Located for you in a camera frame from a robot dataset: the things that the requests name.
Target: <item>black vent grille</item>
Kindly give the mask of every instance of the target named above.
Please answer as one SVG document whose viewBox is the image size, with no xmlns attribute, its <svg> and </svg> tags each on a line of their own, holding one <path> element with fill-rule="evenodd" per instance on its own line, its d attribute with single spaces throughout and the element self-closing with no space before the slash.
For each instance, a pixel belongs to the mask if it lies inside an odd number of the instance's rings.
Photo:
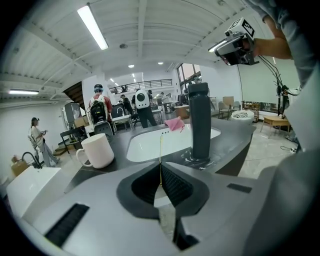
<svg viewBox="0 0 320 256">
<path fill-rule="evenodd" d="M 86 205 L 74 204 L 45 234 L 45 237 L 61 247 L 88 210 L 89 207 Z"/>
</svg>

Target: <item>white sink basin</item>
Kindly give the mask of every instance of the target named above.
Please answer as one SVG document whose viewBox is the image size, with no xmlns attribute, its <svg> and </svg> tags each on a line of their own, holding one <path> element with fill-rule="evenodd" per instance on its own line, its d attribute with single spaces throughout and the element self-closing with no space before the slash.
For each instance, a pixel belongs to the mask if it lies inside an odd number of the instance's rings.
<svg viewBox="0 0 320 256">
<path fill-rule="evenodd" d="M 160 155 L 160 136 L 163 134 L 161 156 L 187 149 L 192 146 L 191 127 L 186 123 L 183 130 L 170 131 L 169 128 L 146 132 L 134 137 L 129 144 L 126 158 L 132 162 L 143 162 Z M 211 128 L 210 138 L 220 135 L 219 130 Z"/>
</svg>

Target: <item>fluorescent light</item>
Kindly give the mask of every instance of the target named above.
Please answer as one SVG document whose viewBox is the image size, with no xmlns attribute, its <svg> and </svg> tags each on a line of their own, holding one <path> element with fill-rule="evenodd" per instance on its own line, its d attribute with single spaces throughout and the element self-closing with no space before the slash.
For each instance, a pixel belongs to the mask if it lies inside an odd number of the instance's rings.
<svg viewBox="0 0 320 256">
<path fill-rule="evenodd" d="M 77 12 L 101 50 L 107 49 L 108 44 L 104 39 L 89 6 L 86 5 L 80 8 Z"/>
<path fill-rule="evenodd" d="M 19 90 L 11 89 L 9 94 L 28 94 L 28 95 L 37 95 L 39 92 L 37 90 Z"/>
<path fill-rule="evenodd" d="M 219 43 L 217 43 L 216 45 L 214 45 L 213 47 L 211 47 L 208 51 L 210 53 L 213 53 L 219 46 L 223 45 L 226 42 L 226 40 L 223 40 Z"/>
</svg>

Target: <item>pink cloth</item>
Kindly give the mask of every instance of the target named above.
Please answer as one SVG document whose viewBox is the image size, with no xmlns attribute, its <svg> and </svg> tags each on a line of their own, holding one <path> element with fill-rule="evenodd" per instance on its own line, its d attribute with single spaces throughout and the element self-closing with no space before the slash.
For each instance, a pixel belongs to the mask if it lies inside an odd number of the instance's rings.
<svg viewBox="0 0 320 256">
<path fill-rule="evenodd" d="M 178 116 L 174 119 L 170 119 L 170 120 L 165 120 L 164 123 L 169 126 L 171 131 L 177 130 L 179 128 L 181 128 L 181 131 L 183 130 L 183 127 L 185 126 L 184 121 L 181 120 L 181 117 Z"/>
</svg>

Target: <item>ceiling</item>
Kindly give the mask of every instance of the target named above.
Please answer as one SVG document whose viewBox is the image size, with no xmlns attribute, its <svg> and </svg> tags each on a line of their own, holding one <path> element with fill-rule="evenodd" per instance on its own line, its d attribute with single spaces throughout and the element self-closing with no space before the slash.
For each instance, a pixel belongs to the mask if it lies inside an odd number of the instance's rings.
<svg viewBox="0 0 320 256">
<path fill-rule="evenodd" d="M 208 48 L 252 12 L 240 0 L 90 0 L 109 46 L 100 50 L 77 13 L 87 2 L 43 0 L 25 16 L 1 56 L 0 99 L 10 98 L 10 88 L 65 99 L 65 89 L 96 70 L 113 78 L 160 68 L 157 62 L 164 62 L 162 69 L 171 63 L 212 66 L 217 58 Z"/>
</svg>

